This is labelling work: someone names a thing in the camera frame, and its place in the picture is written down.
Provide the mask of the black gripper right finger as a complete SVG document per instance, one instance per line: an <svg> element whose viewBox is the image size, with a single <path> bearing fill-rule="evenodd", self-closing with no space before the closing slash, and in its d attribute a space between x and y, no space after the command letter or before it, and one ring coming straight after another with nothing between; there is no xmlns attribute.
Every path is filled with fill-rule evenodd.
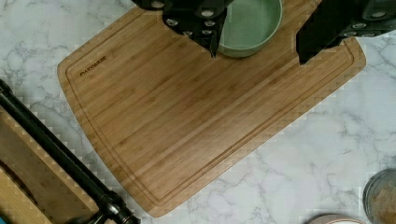
<svg viewBox="0 0 396 224"><path fill-rule="evenodd" d="M300 64L352 36L395 30L396 0L322 0L296 35Z"/></svg>

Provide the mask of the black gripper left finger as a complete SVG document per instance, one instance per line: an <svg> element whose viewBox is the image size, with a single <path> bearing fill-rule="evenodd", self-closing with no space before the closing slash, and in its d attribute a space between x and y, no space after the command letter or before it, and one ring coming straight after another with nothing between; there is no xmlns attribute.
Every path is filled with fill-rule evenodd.
<svg viewBox="0 0 396 224"><path fill-rule="evenodd" d="M163 23L178 35L185 35L215 58L227 7L233 0L132 0L145 10L161 11Z"/></svg>

